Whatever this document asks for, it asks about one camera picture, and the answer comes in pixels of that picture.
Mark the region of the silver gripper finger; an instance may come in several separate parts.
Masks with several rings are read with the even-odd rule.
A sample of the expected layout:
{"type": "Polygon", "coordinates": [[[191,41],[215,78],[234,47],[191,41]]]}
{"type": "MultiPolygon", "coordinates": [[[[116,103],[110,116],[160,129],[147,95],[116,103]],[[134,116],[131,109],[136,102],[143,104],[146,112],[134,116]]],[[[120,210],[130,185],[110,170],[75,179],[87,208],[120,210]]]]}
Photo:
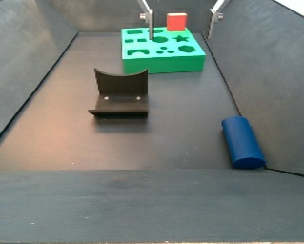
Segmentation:
{"type": "Polygon", "coordinates": [[[146,21],[150,29],[150,39],[154,39],[154,11],[148,5],[147,0],[138,0],[138,4],[142,8],[140,19],[146,21]]]}
{"type": "Polygon", "coordinates": [[[219,19],[223,17],[223,7],[226,5],[226,0],[217,0],[213,8],[210,9],[210,22],[207,27],[207,39],[213,36],[214,26],[219,19]]]}

